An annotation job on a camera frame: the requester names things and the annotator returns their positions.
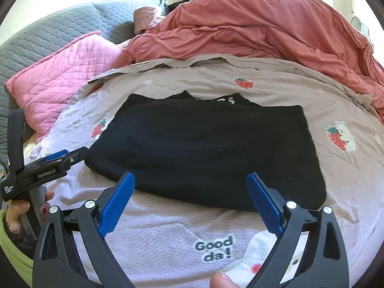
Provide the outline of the person's left hand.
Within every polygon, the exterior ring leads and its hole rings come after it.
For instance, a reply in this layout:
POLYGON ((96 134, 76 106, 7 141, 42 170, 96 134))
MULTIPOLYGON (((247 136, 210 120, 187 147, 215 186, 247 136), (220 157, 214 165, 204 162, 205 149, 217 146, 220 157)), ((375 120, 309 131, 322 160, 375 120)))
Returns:
MULTIPOLYGON (((51 190, 46 191, 46 202, 40 208, 42 219, 44 219, 50 208, 49 201, 53 199, 55 193, 51 190)), ((19 217, 26 214, 30 208, 30 203, 23 200, 13 200, 9 203, 6 210, 6 225, 12 233, 20 233, 21 223, 19 217)))

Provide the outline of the person's right hand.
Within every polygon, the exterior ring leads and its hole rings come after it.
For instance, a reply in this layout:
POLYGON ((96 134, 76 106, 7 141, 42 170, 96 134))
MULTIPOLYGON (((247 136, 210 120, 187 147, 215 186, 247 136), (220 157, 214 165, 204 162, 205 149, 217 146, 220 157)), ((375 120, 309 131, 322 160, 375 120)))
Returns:
POLYGON ((240 288, 226 274, 216 273, 210 280, 210 288, 240 288))

